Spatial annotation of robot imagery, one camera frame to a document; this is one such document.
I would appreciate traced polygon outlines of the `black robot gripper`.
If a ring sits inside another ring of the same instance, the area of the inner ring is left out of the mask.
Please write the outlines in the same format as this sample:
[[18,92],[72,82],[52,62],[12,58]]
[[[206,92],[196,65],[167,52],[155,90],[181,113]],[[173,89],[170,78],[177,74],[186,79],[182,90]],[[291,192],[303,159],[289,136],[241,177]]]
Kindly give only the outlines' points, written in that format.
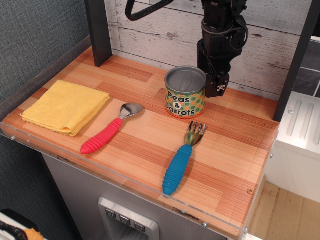
[[202,39],[197,44],[197,66],[205,71],[207,98],[222,97],[228,87],[231,61],[242,54],[249,30],[242,11],[246,0],[203,0]]

